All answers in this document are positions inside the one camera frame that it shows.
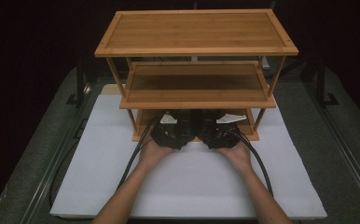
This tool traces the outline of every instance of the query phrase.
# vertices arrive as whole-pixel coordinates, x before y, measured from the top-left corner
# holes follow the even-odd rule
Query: black background
[[[0,1],[0,193],[63,79],[93,52],[116,10],[192,9],[195,1]],[[197,1],[198,8],[269,1]],[[360,108],[360,0],[279,0],[300,50],[318,52]]]

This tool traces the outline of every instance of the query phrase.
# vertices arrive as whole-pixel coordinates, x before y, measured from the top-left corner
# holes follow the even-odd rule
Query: black device
[[[176,123],[162,123],[159,120],[151,131],[151,137],[160,147],[180,149],[195,139],[195,127],[191,110],[172,111]]]
[[[180,149],[196,136],[209,148],[235,147],[239,142],[239,138],[229,133],[241,135],[236,122],[217,124],[219,110],[176,110],[172,115],[176,123],[158,121],[151,131],[151,137],[160,147]]]

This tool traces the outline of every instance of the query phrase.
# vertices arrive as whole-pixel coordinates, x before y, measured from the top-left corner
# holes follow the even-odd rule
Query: bamboo shelf
[[[258,62],[133,63],[122,109],[275,107]]]
[[[273,92],[286,56],[298,50],[271,9],[118,11],[95,50],[105,57],[118,84],[137,141],[149,119],[169,109],[216,108],[245,114],[238,123],[250,140]],[[132,57],[258,56],[259,61],[133,62]],[[281,60],[271,83],[263,56]],[[127,59],[125,88],[113,58]],[[260,108],[256,119],[251,108]],[[132,109],[138,110],[137,118]]]

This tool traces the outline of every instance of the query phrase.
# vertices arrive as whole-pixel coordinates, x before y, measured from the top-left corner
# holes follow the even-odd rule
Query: shelf leg
[[[258,66],[257,66],[258,69],[261,68],[261,66],[262,66],[263,57],[264,56],[258,56]]]
[[[136,121],[134,120],[133,113],[132,113],[132,111],[131,111],[130,109],[127,109],[127,112],[128,112],[128,116],[129,116],[130,119],[131,119],[133,131],[134,131],[135,133],[137,133],[137,126],[136,126]]]
[[[127,63],[128,67],[130,67],[130,71],[132,70],[132,59],[130,57],[127,57]]]
[[[253,127],[253,132],[256,132],[256,130],[258,129],[259,123],[261,122],[262,117],[265,114],[265,110],[266,110],[266,108],[261,108],[261,110],[259,111],[258,117],[256,117],[256,123]]]
[[[285,56],[282,57],[282,59],[279,61],[279,65],[276,69],[276,73],[275,75],[273,76],[272,78],[272,82],[270,84],[270,89],[268,90],[268,96],[271,97],[273,95],[273,91],[275,90],[275,87],[276,87],[276,83],[278,81],[278,78],[279,78],[279,75],[280,75],[280,72],[282,71],[282,67],[283,67],[283,64],[284,64],[284,61],[285,61]]]
[[[119,73],[116,68],[116,65],[114,64],[113,58],[106,58],[106,60],[107,60],[108,66],[110,67],[111,73],[113,73],[113,77],[117,82],[119,92],[121,92],[122,97],[125,97],[125,90],[124,90],[124,87],[122,86],[122,81],[121,81],[121,78],[119,78]]]

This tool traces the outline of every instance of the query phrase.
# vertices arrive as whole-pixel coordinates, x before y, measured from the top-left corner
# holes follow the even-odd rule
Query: white surface
[[[94,217],[116,189],[136,147],[119,95],[100,95],[50,211]],[[291,218],[326,217],[279,108],[267,109],[252,142],[270,176],[276,201]],[[265,183],[253,157],[258,176]],[[255,211],[228,161],[203,143],[188,143],[149,175],[132,217],[248,218]]]

